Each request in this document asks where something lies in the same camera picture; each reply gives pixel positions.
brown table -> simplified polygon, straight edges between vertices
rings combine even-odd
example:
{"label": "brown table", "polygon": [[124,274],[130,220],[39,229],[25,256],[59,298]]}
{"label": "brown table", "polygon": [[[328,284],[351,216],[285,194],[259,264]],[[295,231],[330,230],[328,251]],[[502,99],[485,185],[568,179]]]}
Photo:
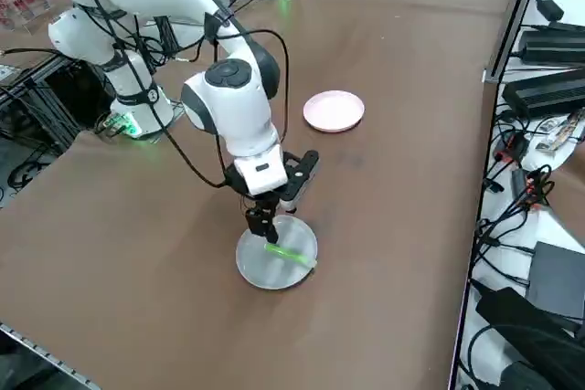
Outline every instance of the brown table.
{"label": "brown table", "polygon": [[[291,50],[286,149],[322,156],[298,212],[317,271],[285,292],[252,288],[235,266],[233,193],[201,184],[168,142],[83,133],[0,212],[0,320],[104,389],[444,388],[494,98],[481,75],[505,3],[247,8],[245,26],[277,29]],[[166,69],[166,88],[193,73]],[[329,89],[364,100],[353,131],[302,122]],[[185,120],[174,132],[218,180],[213,140]]]}

